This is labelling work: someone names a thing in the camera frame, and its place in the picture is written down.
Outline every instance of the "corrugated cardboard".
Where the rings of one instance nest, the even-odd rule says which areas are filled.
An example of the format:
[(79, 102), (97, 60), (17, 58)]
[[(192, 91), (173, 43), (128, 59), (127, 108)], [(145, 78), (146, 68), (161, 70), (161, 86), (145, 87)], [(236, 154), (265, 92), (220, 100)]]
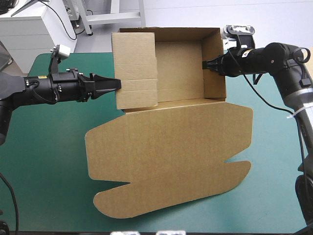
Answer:
[(250, 145), (252, 110), (226, 103), (225, 78), (201, 68), (223, 53), (220, 30), (121, 29), (112, 48), (126, 114), (88, 131), (88, 170), (130, 184), (96, 194), (99, 211), (129, 218), (237, 186), (250, 162), (225, 161)]
[(122, 88), (118, 109), (157, 105), (157, 60), (153, 33), (112, 34), (114, 75)]
[[(115, 77), (122, 80), (122, 89), (116, 94), (118, 109), (150, 107), (157, 101), (226, 98), (224, 78), (202, 69), (203, 60), (223, 54), (220, 29), (152, 27), (120, 32), (112, 34)], [(157, 78), (157, 87), (146, 80), (145, 86), (134, 85), (133, 81), (147, 77)]]
[(128, 218), (231, 190), (250, 162), (224, 161), (250, 145), (251, 125), (251, 109), (200, 99), (132, 110), (90, 130), (90, 177), (131, 182), (98, 193), (94, 204)]

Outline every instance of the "black cable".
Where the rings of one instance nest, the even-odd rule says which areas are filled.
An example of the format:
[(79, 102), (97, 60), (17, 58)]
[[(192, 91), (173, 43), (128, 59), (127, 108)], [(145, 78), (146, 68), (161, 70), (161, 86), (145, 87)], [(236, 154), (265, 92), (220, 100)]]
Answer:
[(39, 86), (39, 81), (37, 80), (29, 80), (32, 84), (35, 84), (34, 87), (32, 88), (33, 91), (33, 96), (40, 102), (45, 103), (45, 104), (56, 104), (60, 100), (60, 94), (58, 93), (58, 90), (56, 88), (53, 89), (53, 93), (55, 95), (55, 100), (51, 101), (48, 99), (43, 98), (41, 95), (39, 95), (35, 89)]
[[(248, 80), (247, 76), (244, 74), (243, 69), (241, 68), (240, 64), (238, 63), (238, 61), (236, 60), (236, 58), (233, 56), (233, 54), (231, 53), (231, 51), (229, 49), (227, 49), (227, 51), (229, 52), (230, 56), (232, 57), (232, 59), (234, 60), (234, 62), (236, 63), (236, 65), (238, 66), (238, 68), (240, 69), (240, 73), (244, 76), (245, 80), (247, 81), (247, 83), (249, 84), (249, 86), (252, 88), (252, 90), (257, 94), (257, 96), (264, 102), (266, 103), (268, 106), (270, 106), (271, 108), (274, 108), (276, 110), (280, 110), (280, 111), (284, 111), (287, 112), (289, 114), (293, 114), (292, 111), (288, 110), (288, 109), (284, 109), (284, 108), (280, 108), (280, 107), (276, 107), (270, 103), (268, 103), (257, 91), (256, 89), (253, 87), (253, 85), (250, 83), (250, 81)], [(305, 157), (304, 157), (304, 150), (303, 150), (303, 141), (302, 141), (302, 133), (301, 133), (301, 125), (300, 125), (300, 121), (299, 118), (295, 115), (294, 119), (297, 123), (297, 129), (298, 129), (298, 136), (299, 136), (299, 143), (300, 143), (300, 151), (301, 151), (301, 160), (302, 160), (302, 166), (303, 166), (303, 177), (304, 177), (304, 183), (305, 183), (305, 188), (306, 188), (306, 195), (307, 195), (307, 200), (308, 203), (310, 202), (310, 198), (309, 198), (309, 190), (308, 190), (308, 179), (307, 179), (307, 174), (306, 174), (306, 168), (305, 168)]]
[(9, 188), (10, 193), (11, 193), (12, 201), (14, 204), (14, 210), (15, 210), (15, 235), (18, 235), (19, 234), (19, 209), (18, 209), (18, 204), (16, 202), (15, 194), (14, 194), (12, 186), (7, 181), (7, 179), (1, 174), (1, 172), (0, 172), (0, 178), (5, 183), (5, 185)]
[(42, 4), (46, 5), (47, 7), (49, 7), (49, 8), (57, 15), (57, 17), (58, 17), (59, 20), (61, 21), (61, 24), (63, 25), (63, 28), (64, 28), (64, 30), (65, 30), (65, 33), (67, 33), (68, 37), (71, 38), (72, 40), (76, 40), (76, 39), (77, 39), (77, 35), (75, 34), (75, 38), (72, 38), (72, 37), (69, 35), (69, 33), (68, 33), (67, 29), (65, 28), (65, 25), (64, 25), (64, 23), (63, 23), (61, 17), (59, 16), (59, 14), (58, 14), (51, 6), (49, 6), (49, 5), (46, 4), (45, 2), (43, 2), (43, 1), (41, 1), (41, 0), (38, 0), (38, 1), (41, 2)]

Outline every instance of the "white cabinet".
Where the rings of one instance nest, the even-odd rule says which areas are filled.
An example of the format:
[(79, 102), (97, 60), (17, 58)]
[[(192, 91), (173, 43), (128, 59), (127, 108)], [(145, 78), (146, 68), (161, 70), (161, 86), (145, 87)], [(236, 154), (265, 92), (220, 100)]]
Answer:
[[(70, 47), (74, 52), (77, 40), (67, 36), (57, 15), (41, 2), (11, 17), (25, 3), (26, 0), (20, 0), (15, 8), (0, 15), (0, 41), (21, 71), (28, 73), (38, 55), (50, 53), (57, 44)], [(59, 14), (70, 36), (75, 38), (63, 1), (51, 0), (48, 4)]]

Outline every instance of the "green table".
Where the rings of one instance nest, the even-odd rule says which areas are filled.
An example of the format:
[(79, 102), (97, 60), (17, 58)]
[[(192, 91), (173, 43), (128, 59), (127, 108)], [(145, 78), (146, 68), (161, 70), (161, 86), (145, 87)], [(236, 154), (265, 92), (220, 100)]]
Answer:
[[(29, 73), (45, 75), (49, 54), (40, 55)], [(74, 53), (60, 71), (78, 68), (113, 77), (111, 53)], [(257, 89), (270, 102), (282, 101), (270, 76)], [(184, 229), (189, 232), (291, 233), (304, 226), (294, 182), (300, 164), (295, 124), (257, 98), (242, 78), (227, 79), (227, 101), (254, 109), (251, 147), (231, 161), (250, 160), (247, 178), (232, 191), (133, 219), (113, 219), (93, 205), (93, 196), (122, 183), (88, 176), (85, 133), (124, 113), (114, 94), (87, 103), (33, 105), (14, 111), (7, 141), (0, 147), (0, 171), (15, 189), (24, 231), (112, 231)], [(7, 188), (0, 184), (0, 209), (14, 229)]]

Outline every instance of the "box flap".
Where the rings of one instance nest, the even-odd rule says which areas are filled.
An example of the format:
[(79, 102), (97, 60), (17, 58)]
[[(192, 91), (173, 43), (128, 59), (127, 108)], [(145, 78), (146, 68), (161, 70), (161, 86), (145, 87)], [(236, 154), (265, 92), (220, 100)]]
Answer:
[(126, 113), (87, 132), (90, 177), (131, 182), (95, 196), (102, 213), (133, 217), (222, 193), (246, 176), (249, 162), (224, 161), (250, 145), (252, 110), (217, 101), (177, 102)]
[(200, 41), (211, 33), (220, 32), (219, 28), (195, 28), (195, 27), (147, 27), (147, 28), (121, 28), (120, 32), (150, 32), (154, 33), (156, 42), (173, 41)]
[(157, 59), (153, 33), (113, 33), (114, 76), (118, 109), (157, 105)]
[[(212, 60), (224, 54), (223, 42), (219, 31), (214, 32), (202, 42), (203, 60)], [(225, 77), (215, 71), (203, 70), (204, 97), (205, 98), (226, 98)]]

